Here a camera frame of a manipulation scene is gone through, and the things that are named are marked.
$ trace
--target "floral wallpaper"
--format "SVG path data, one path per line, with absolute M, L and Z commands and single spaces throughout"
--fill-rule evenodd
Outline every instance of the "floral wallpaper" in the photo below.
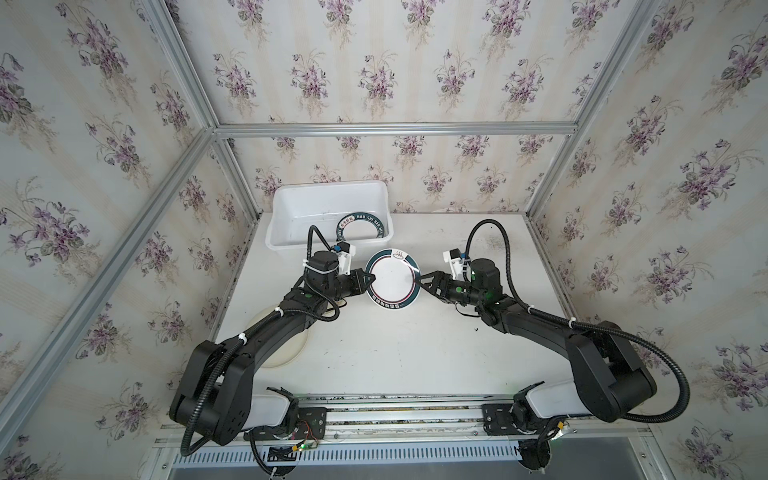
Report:
M 135 5 L 0 2 L 0 399 L 200 129 Z
M 562 141 L 561 135 L 411 135 L 231 144 L 266 211 L 283 185 L 381 180 L 392 212 L 516 212 L 525 211 Z
M 266 123 L 575 118 L 635 0 L 166 3 L 219 119 Z
M 677 478 L 765 476 L 767 35 L 765 2 L 661 2 L 534 219 L 581 318 L 687 374 L 686 413 L 652 425 Z M 639 410 L 663 412 L 674 379 L 640 355 L 660 391 Z
M 190 351 L 214 326 L 246 231 L 216 158 L 205 156 L 6 454 L 0 478 L 138 477 Z

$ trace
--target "white plastic basin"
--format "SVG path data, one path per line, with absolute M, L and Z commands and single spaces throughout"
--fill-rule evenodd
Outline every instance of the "white plastic basin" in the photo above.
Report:
M 336 225 L 347 214 L 366 212 L 384 224 L 384 237 L 347 240 L 356 247 L 384 246 L 392 239 L 389 195 L 380 180 L 331 184 L 286 185 L 275 192 L 272 220 L 266 229 L 271 250 L 306 248 L 306 235 L 316 225 L 328 243 L 336 242 Z

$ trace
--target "gray floor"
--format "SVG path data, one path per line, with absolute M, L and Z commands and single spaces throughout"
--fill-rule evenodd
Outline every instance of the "gray floor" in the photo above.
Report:
M 552 460 L 545 478 L 567 480 L 602 480 L 644 478 L 629 441 L 623 438 L 562 439 L 553 442 Z M 286 476 L 288 480 L 343 480 L 345 478 L 380 480 L 454 480 L 458 478 L 532 478 L 517 462 L 451 462 L 411 465 L 339 465 L 299 467 Z M 268 478 L 256 468 L 181 468 L 170 480 L 243 480 Z

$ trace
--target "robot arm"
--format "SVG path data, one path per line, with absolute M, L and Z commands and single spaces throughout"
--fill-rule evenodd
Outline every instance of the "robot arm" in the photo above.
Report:
M 656 393 L 656 382 L 628 340 L 605 333 L 576 332 L 531 315 L 502 293 L 501 274 L 490 260 L 472 261 L 469 282 L 437 271 L 422 275 L 421 287 L 443 302 L 474 305 L 481 320 L 491 328 L 522 336 L 568 359 L 575 388 L 561 386 L 552 390 L 542 386 L 527 393 L 533 413 L 538 410 L 546 415 L 538 417 L 588 413 L 613 422 Z M 619 329 L 610 322 L 600 325 Z M 578 397 L 568 398 L 573 393 Z M 550 399 L 574 411 L 553 410 Z M 519 426 L 528 430 L 525 425 Z
M 171 403 L 170 418 L 188 428 L 191 421 L 190 437 L 194 431 L 219 445 L 234 440 L 249 417 L 253 400 L 253 375 L 264 361 L 288 339 L 310 328 L 318 319 L 324 319 L 323 314 L 329 311 L 328 300 L 360 295 L 376 279 L 363 269 L 349 270 L 349 256 L 353 253 L 354 247 L 350 249 L 346 242 L 339 243 L 331 250 L 315 252 L 306 262 L 305 276 L 296 282 L 276 309 L 279 316 L 275 315 L 273 319 L 267 317 L 251 327 L 249 330 L 252 332 L 246 331 L 222 343 L 206 340 L 198 345 L 192 352 Z M 231 358 L 224 359 L 229 351 L 233 352 Z M 223 382 L 213 382 L 209 392 L 204 395 L 206 384 L 214 374 L 214 367 L 222 361 L 225 363 L 221 370 Z M 274 395 L 260 398 L 274 405 Z M 277 422 L 282 421 L 285 409 L 277 416 Z M 183 454 L 189 455 L 202 445 L 196 444 L 196 447 Z

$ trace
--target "plate logo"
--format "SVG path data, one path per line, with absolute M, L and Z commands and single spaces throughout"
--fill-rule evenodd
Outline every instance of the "plate logo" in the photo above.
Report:
M 344 229 L 347 225 L 352 223 L 355 220 L 363 220 L 365 222 L 372 223 L 374 227 L 376 227 L 376 238 L 383 238 L 384 237 L 384 223 L 382 223 L 381 220 L 376 215 L 368 214 L 366 212 L 355 212 L 354 214 L 349 214 L 345 216 L 343 219 L 339 221 L 339 224 L 336 225 L 336 241 L 340 242 L 344 240 Z

